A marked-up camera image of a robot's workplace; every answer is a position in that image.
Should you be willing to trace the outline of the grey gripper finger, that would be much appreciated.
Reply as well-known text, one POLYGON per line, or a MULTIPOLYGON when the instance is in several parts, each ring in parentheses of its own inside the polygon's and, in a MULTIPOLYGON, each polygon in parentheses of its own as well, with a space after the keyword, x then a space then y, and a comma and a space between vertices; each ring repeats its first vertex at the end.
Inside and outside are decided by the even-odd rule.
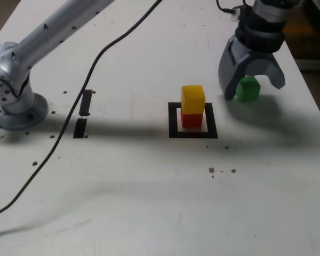
POLYGON ((285 76, 273 54, 247 53, 243 56, 245 76, 267 76, 271 85, 281 89, 285 85, 285 76))
POLYGON ((236 37, 231 37, 223 51, 219 68, 219 84, 225 100, 230 101, 236 94, 239 81, 245 76, 245 68, 250 62, 250 50, 236 37))

